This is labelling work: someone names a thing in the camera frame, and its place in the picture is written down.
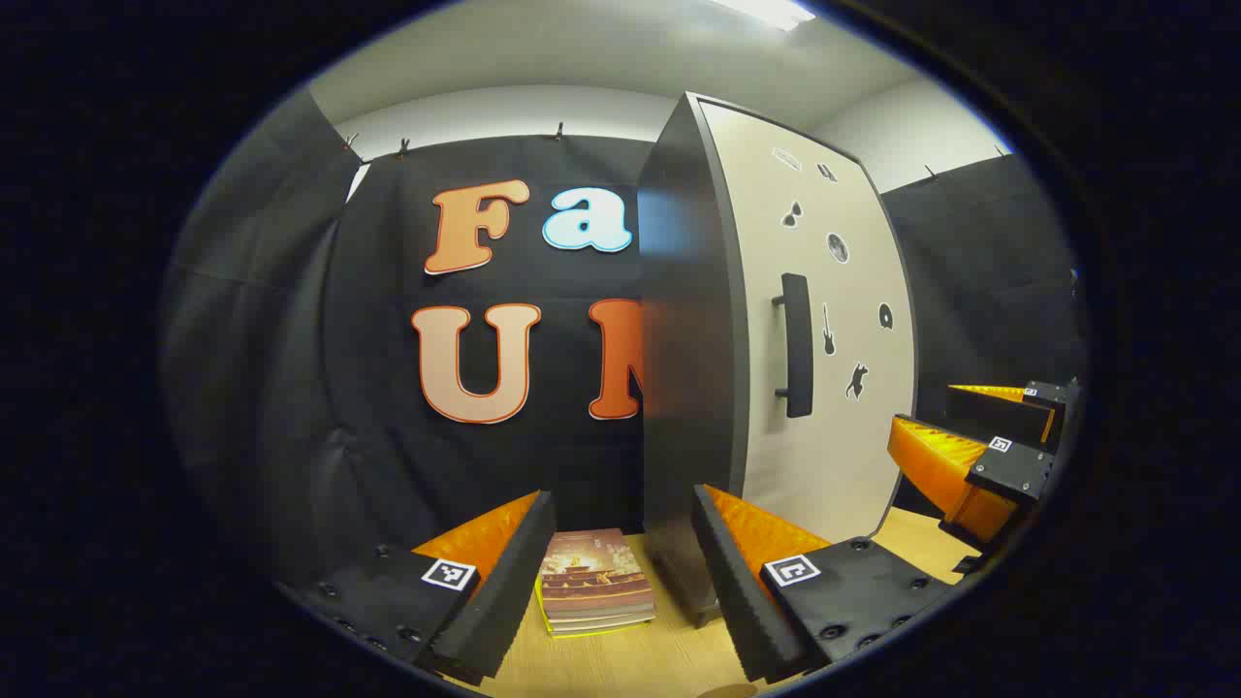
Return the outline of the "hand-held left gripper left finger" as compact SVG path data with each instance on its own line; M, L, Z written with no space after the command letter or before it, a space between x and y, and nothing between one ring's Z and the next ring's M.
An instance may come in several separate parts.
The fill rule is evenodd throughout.
M416 548L377 544L283 595L352 645L402 668L480 686L522 626L556 530L532 491Z

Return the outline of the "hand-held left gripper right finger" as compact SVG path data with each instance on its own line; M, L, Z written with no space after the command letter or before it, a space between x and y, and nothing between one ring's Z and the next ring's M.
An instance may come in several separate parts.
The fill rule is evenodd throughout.
M691 524L750 681L848 659L951 589L870 537L830 544L711 486L694 487Z

